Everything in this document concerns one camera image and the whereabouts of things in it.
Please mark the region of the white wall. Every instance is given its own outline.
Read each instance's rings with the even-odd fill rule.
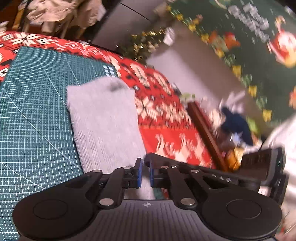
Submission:
[[[261,111],[231,69],[182,23],[174,23],[173,29],[177,34],[174,44],[171,47],[161,44],[147,63],[162,72],[170,83],[176,83],[182,93],[194,93],[197,100],[206,96],[218,105],[231,92],[237,95],[246,91],[240,100],[243,114],[255,119],[261,132],[268,135],[270,129]]]

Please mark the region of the cutting mat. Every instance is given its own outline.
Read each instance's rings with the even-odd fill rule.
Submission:
[[[0,240],[18,239],[12,210],[19,200],[82,174],[66,86],[100,76],[117,74],[103,62],[20,49],[0,92]]]

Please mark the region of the green wall banner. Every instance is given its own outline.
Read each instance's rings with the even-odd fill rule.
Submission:
[[[276,125],[296,110],[296,19],[273,0],[177,0],[168,11],[213,48]]]

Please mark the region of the folded sock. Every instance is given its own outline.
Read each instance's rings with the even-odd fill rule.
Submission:
[[[137,158],[144,157],[134,98],[134,91],[114,77],[67,87],[67,106],[84,172],[112,173],[119,167],[133,167]],[[142,188],[126,190],[125,198],[154,199],[149,170],[143,172]]]

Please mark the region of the metal screw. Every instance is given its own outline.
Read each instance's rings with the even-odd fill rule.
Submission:
[[[192,198],[186,197],[181,199],[181,203],[186,206],[192,206],[195,203],[195,201]]]
[[[103,206],[110,206],[114,203],[114,201],[111,198],[103,198],[99,201],[99,203]]]

